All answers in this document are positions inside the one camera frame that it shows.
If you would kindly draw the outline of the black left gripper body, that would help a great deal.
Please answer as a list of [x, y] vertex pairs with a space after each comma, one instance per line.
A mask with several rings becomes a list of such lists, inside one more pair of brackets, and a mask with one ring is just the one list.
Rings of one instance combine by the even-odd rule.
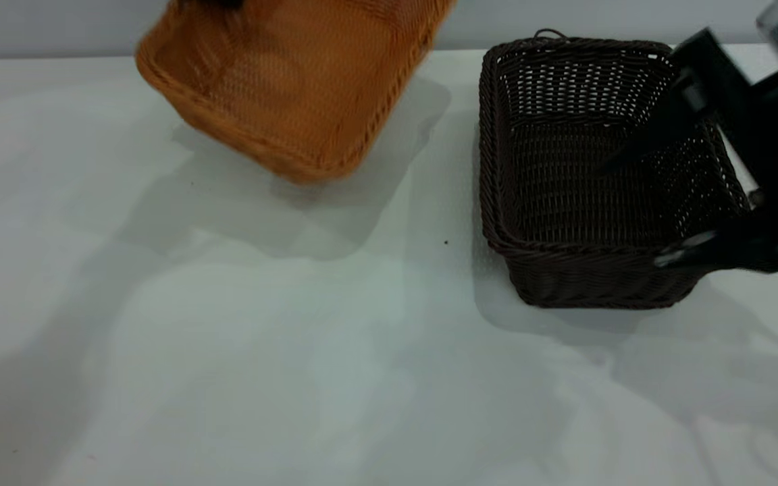
[[182, 0], [176, 3], [182, 9], [234, 11], [241, 9], [246, 2], [243, 0]]

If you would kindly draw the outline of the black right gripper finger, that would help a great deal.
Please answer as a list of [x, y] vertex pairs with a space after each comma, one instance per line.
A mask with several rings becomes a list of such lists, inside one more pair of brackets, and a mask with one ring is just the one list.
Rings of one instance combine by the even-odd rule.
[[685, 138], [707, 116], [707, 96], [694, 74], [680, 74], [658, 102], [645, 126], [602, 164], [613, 173], [673, 142]]
[[762, 233], [711, 230], [667, 246], [652, 264], [659, 269], [778, 273], [778, 241]]

